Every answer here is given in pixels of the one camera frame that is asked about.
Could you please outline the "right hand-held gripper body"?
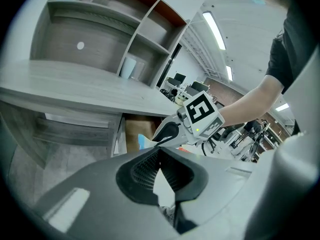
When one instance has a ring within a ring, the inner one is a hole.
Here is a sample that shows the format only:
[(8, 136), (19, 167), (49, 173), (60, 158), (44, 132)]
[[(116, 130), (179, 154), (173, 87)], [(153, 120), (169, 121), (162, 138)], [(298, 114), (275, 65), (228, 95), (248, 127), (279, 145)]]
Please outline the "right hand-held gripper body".
[(208, 140), (225, 123), (217, 106), (205, 91), (184, 101), (177, 116), (183, 124), (187, 143), (191, 145), (199, 145)]

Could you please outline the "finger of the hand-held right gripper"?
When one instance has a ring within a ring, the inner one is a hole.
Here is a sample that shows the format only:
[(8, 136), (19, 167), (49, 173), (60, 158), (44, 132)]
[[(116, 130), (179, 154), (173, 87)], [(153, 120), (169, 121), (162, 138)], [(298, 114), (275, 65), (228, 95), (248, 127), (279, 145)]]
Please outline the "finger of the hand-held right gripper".
[(183, 122), (177, 116), (166, 117), (156, 129), (153, 140), (183, 140), (186, 131)]
[(189, 131), (180, 131), (176, 137), (169, 136), (168, 131), (159, 132), (152, 144), (158, 147), (180, 147), (193, 141), (193, 134)]

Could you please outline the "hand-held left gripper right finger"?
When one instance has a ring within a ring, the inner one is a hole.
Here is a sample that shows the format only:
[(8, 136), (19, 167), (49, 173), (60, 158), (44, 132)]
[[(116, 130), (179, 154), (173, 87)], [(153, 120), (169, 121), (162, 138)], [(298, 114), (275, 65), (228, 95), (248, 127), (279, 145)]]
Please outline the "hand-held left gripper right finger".
[(250, 163), (160, 149), (160, 169), (174, 192), (173, 224), (163, 222), (162, 240), (243, 240), (251, 204), (241, 191)]

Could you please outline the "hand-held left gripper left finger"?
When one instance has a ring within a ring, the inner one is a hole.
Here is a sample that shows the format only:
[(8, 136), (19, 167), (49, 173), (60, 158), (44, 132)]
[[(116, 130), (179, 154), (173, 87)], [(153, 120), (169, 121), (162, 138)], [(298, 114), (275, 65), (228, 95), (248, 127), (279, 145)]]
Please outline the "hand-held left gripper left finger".
[(99, 160), (48, 190), (34, 213), (54, 240), (174, 240), (178, 232), (157, 204), (136, 203), (117, 184), (122, 165), (151, 148)]

